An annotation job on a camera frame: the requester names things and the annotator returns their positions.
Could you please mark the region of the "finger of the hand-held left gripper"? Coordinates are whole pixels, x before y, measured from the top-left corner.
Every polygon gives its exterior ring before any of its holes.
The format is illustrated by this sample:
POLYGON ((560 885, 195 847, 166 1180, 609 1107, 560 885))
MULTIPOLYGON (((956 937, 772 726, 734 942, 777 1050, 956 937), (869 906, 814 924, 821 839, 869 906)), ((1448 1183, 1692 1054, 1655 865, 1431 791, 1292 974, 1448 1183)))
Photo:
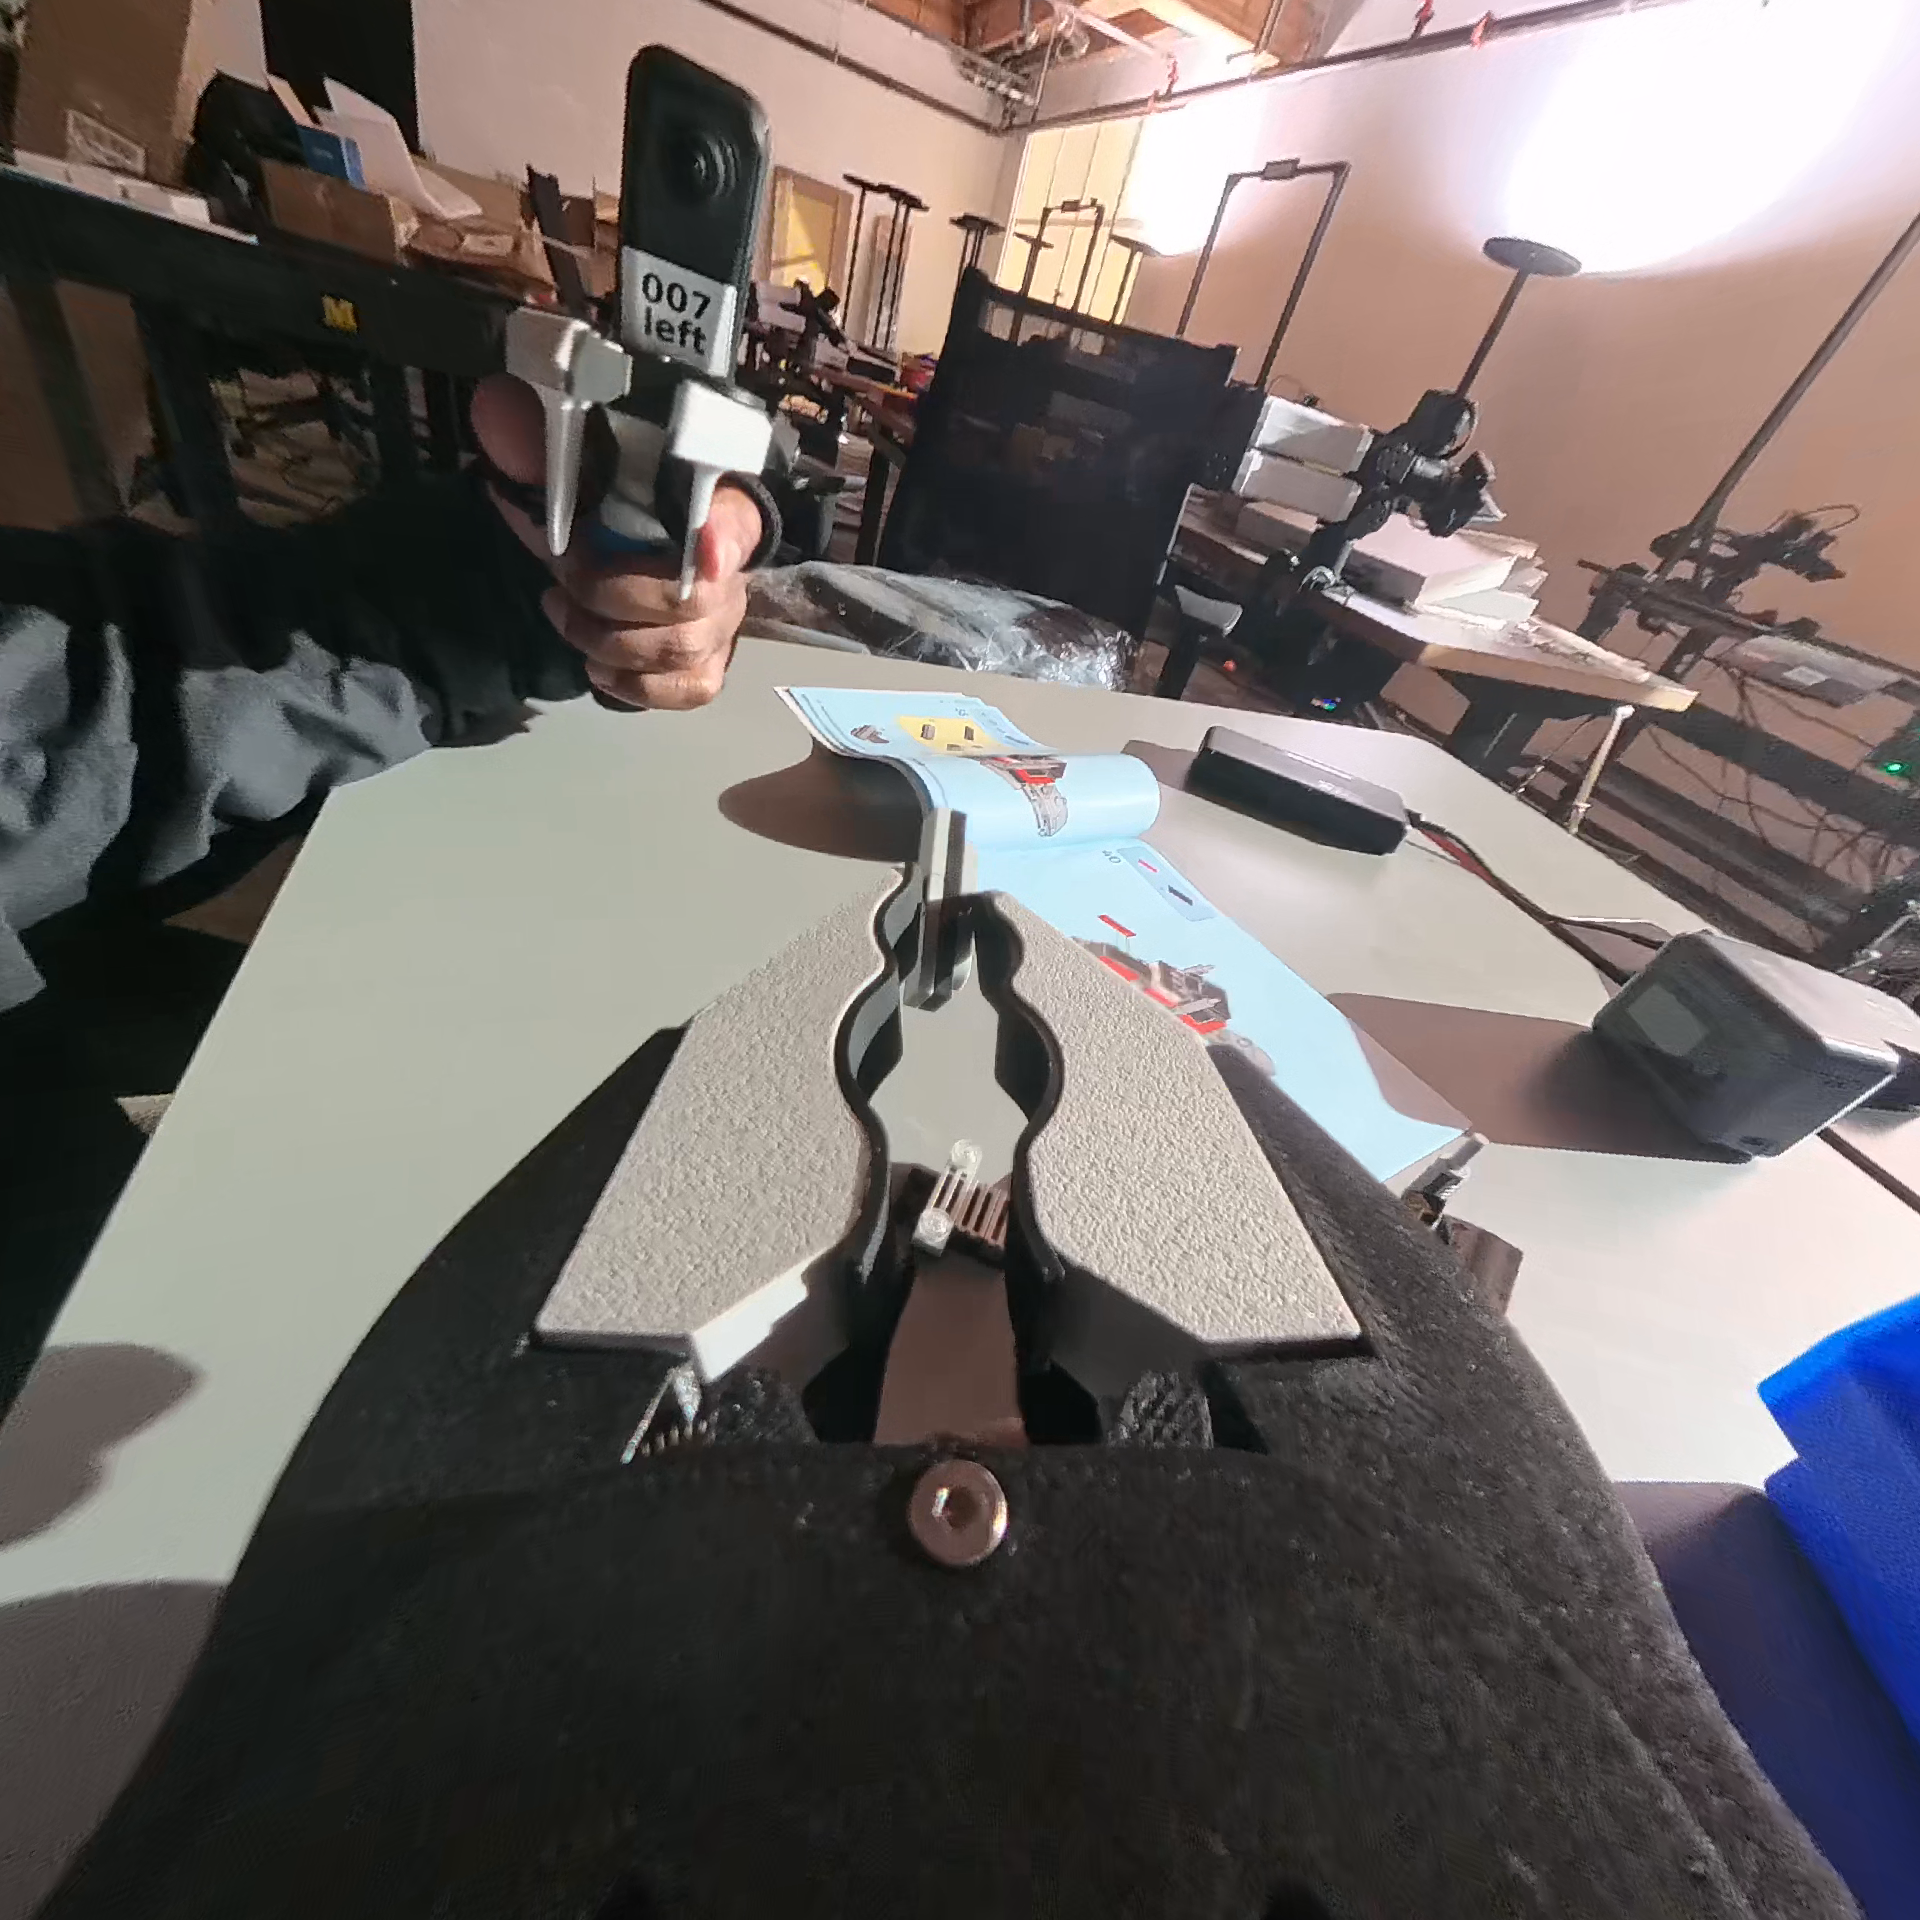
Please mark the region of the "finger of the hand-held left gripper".
POLYGON ((597 326, 566 315, 510 315, 504 356, 505 371, 542 404, 544 539, 562 557, 580 502, 588 423, 626 400, 633 363, 597 326))
POLYGON ((769 493, 769 462, 777 455, 777 420, 752 396, 716 386, 679 386, 663 439, 663 499, 679 507, 679 600, 700 578, 703 528, 716 493, 734 486, 763 498, 772 539, 781 517, 769 493))

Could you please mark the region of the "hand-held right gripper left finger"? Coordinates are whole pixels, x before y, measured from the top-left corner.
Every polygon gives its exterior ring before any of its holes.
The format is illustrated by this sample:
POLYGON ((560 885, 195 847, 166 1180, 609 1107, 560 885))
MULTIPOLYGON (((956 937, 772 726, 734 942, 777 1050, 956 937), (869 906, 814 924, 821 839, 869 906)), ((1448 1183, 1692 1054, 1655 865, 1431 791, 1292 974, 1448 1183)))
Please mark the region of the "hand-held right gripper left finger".
POLYGON ((687 1021, 537 1317, 544 1344, 716 1381, 871 1260, 885 1139, 858 1068, 898 1019, 914 907, 885 870, 687 1021))

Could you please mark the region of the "small grey grille brick assembly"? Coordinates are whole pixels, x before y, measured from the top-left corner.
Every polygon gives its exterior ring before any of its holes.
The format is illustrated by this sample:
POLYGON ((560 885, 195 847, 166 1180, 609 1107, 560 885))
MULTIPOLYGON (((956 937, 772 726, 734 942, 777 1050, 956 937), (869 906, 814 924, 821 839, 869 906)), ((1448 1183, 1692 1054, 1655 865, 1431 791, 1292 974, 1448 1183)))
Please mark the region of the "small grey grille brick assembly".
POLYGON ((973 1258, 1002 1263, 1012 1225, 1012 1180, 979 1180, 979 1144, 956 1139, 912 1215, 912 1247, 920 1258, 973 1258))

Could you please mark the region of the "black toy brick plate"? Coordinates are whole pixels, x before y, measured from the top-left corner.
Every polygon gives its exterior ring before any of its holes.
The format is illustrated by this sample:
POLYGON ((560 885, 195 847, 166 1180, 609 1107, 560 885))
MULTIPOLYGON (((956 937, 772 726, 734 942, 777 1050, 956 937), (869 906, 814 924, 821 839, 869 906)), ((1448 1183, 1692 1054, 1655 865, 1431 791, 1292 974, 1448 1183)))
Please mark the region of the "black toy brick plate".
POLYGON ((904 1008, 937 1013, 967 985, 978 887, 970 821, 937 803, 925 813, 919 856, 904 865, 887 922, 904 1008))

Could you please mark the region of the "person's left forearm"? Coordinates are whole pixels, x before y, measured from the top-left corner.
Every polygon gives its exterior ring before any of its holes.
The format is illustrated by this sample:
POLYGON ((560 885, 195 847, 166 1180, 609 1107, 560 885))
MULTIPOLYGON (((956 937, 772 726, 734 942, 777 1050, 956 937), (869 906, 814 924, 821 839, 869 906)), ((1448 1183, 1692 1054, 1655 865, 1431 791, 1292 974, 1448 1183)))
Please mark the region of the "person's left forearm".
POLYGON ((34 926, 229 865, 335 788, 588 692, 473 476, 171 535, 2 528, 2 1013, 34 926))

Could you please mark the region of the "black desk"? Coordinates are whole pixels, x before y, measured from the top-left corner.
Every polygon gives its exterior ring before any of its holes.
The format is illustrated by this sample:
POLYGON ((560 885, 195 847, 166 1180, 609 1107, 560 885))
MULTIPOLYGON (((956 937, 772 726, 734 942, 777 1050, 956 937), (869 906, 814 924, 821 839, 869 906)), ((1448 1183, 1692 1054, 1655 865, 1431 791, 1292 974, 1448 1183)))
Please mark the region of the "black desk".
POLYGON ((27 297, 34 349, 51 347, 58 284, 132 299, 178 502, 220 528, 241 523, 212 391, 220 349, 293 349, 321 371, 367 376, 379 469, 408 486, 459 467, 459 404, 505 368, 505 322, 522 310, 424 268, 269 245, 8 167, 2 286, 27 297))

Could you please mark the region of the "plastic-wrapped chair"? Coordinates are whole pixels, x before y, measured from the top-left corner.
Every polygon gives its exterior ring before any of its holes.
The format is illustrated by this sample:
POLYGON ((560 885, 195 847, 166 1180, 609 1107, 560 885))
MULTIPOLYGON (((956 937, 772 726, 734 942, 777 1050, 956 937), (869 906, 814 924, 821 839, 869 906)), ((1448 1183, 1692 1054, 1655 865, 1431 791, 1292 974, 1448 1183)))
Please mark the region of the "plastic-wrapped chair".
POLYGON ((874 661, 1128 692, 1140 641, 1106 617, 999 583, 800 561, 748 583, 748 634, 874 661))

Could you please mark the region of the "black storage rack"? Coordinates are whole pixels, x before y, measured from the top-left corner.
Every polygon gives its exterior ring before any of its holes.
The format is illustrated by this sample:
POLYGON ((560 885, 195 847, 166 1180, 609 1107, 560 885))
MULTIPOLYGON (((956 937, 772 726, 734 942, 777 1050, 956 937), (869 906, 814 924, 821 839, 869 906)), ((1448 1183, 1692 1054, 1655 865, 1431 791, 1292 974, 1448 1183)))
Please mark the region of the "black storage rack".
POLYGON ((874 566, 1015 589, 1142 641, 1238 349, 956 277, 874 566))

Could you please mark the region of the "black monitor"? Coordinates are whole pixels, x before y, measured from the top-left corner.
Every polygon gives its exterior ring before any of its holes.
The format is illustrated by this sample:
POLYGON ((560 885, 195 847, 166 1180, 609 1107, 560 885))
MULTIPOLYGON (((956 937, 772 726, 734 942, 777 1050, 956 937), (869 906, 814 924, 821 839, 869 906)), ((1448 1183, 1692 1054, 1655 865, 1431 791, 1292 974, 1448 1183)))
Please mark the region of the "black monitor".
POLYGON ((419 134, 419 47, 412 3, 257 3, 264 66, 305 105, 343 82, 419 134))

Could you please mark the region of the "black power bank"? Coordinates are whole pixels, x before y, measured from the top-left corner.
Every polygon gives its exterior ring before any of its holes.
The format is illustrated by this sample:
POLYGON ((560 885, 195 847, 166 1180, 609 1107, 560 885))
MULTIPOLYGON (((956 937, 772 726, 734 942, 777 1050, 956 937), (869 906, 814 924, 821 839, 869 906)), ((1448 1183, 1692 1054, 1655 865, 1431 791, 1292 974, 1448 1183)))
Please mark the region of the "black power bank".
POLYGON ((1410 833, 1393 791, 1221 726, 1192 754, 1187 788, 1344 852, 1391 856, 1410 833))

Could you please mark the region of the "large cardboard box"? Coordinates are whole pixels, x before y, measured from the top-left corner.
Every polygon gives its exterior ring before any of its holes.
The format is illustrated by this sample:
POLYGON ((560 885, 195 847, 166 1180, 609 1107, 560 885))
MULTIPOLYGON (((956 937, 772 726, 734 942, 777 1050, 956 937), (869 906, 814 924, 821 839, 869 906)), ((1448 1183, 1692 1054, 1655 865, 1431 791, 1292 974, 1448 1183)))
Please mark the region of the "large cardboard box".
POLYGON ((178 181, 212 3, 20 3, 12 151, 178 181))

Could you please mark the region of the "black box device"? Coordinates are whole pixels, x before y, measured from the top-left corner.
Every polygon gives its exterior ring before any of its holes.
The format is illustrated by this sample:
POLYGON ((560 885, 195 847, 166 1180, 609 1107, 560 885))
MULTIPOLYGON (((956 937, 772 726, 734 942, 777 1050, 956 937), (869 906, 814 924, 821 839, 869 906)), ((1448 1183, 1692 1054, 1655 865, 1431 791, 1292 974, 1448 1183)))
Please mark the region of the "black box device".
POLYGON ((1775 1160, 1834 1120, 1917 1111, 1917 1013, 1726 935, 1677 935, 1593 1016, 1593 1042, 1694 1139, 1775 1160))

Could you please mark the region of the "wooden table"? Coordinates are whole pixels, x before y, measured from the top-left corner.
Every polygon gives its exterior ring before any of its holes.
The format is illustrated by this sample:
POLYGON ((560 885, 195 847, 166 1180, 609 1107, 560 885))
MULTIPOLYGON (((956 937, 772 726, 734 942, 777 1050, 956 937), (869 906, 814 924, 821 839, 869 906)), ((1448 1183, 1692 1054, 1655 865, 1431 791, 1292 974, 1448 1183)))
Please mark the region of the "wooden table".
POLYGON ((1238 539, 1224 498, 1189 498, 1172 557, 1241 603, 1234 642, 1295 708, 1351 716, 1374 704, 1400 669, 1448 678, 1463 699, 1448 751, 1486 777, 1511 775, 1549 723, 1610 717, 1621 708, 1683 716, 1699 702, 1692 685, 1549 622, 1476 627, 1386 603, 1351 583, 1290 612, 1283 561, 1238 539))

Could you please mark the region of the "blue plastic bin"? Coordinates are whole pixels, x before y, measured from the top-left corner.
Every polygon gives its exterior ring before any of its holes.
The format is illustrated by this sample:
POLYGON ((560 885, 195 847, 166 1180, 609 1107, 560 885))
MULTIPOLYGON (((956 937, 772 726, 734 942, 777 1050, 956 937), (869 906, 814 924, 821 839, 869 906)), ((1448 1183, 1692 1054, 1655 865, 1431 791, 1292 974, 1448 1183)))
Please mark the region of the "blue plastic bin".
POLYGON ((1763 1488, 1624 1481, 1751 1754, 1868 1918, 1917 1918, 1917 1300, 1761 1381, 1763 1488))

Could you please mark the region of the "black frame stand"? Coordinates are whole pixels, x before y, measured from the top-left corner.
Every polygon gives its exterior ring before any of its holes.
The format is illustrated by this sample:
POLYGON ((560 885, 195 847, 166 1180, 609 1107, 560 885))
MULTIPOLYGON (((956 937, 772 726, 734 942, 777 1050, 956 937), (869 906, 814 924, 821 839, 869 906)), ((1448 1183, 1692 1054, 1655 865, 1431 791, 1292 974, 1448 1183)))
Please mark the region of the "black frame stand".
POLYGON ((1244 182, 1295 182, 1295 181, 1325 181, 1325 196, 1323 196, 1323 210, 1315 211, 1315 221, 1308 230, 1308 243, 1302 249, 1302 258, 1295 263, 1295 275, 1286 286, 1283 307, 1281 307, 1281 320, 1273 322, 1273 332, 1267 340, 1262 368, 1256 368, 1256 386, 1267 388, 1273 365, 1281 359, 1283 340, 1301 315, 1302 295, 1308 286, 1312 268, 1323 256, 1323 245, 1330 237, 1332 218, 1340 211, 1340 203, 1344 196, 1344 182, 1351 181, 1351 163, 1349 160, 1301 160, 1301 156, 1281 156, 1281 160, 1267 160, 1262 167, 1248 167, 1248 171, 1230 171, 1217 191, 1217 203, 1211 210, 1211 225, 1204 231, 1204 243, 1199 249, 1192 277, 1189 277, 1189 295, 1181 299, 1179 320, 1176 320, 1176 338, 1189 332, 1189 322, 1194 316, 1199 307, 1199 295, 1204 284, 1204 275, 1211 271, 1211 256, 1221 236, 1221 225, 1229 218, 1229 205, 1234 203, 1238 186, 1244 182))

